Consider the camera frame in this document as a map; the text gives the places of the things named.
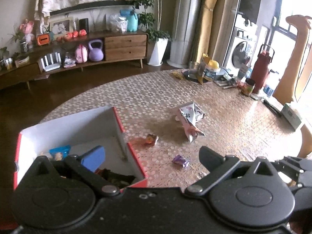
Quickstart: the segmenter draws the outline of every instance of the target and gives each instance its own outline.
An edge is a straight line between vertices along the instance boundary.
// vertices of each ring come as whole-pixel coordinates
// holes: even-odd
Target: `round table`
[[[237,89],[223,90],[214,83],[203,86],[179,80],[172,71],[140,74],[106,83],[86,91],[54,109],[43,121],[72,113],[115,106],[126,130],[126,140],[159,136],[153,147],[134,144],[151,187],[185,188],[208,170],[199,162],[199,149],[206,145],[220,155],[233,154],[243,161],[265,156],[270,161],[297,156],[301,131],[294,132],[284,118],[274,115],[260,101],[242,95]],[[197,123],[206,136],[189,143],[184,129],[175,120],[177,107],[194,101],[206,113]],[[189,159],[186,169],[172,163],[177,155]]]

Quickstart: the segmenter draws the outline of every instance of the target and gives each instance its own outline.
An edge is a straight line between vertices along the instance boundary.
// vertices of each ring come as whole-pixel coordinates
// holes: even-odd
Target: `crumpled packaging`
[[[177,118],[182,122],[184,132],[191,143],[198,135],[206,136],[203,131],[196,127],[196,122],[203,119],[205,113],[194,103],[187,103],[177,110]]]

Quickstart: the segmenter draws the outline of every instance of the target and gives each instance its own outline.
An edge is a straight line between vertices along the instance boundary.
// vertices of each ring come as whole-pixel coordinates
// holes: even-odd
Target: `purple kettlebell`
[[[91,46],[92,43],[96,43],[96,42],[101,43],[101,47],[100,48],[93,48]],[[103,41],[102,40],[91,40],[88,45],[89,45],[89,50],[90,50],[90,52],[89,52],[89,59],[91,61],[101,61],[101,60],[103,60],[103,58],[104,58],[104,54],[103,54],[103,51],[102,51]]]

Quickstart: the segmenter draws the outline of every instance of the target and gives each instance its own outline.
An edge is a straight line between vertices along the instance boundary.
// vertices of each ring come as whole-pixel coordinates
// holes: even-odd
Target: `open box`
[[[114,107],[99,107],[22,130],[15,154],[18,171],[14,173],[14,189],[37,156],[65,145],[71,145],[69,155],[82,155],[95,146],[103,146],[105,161],[100,169],[133,175],[136,178],[132,187],[146,187],[147,176],[131,144],[125,143],[123,133]]]

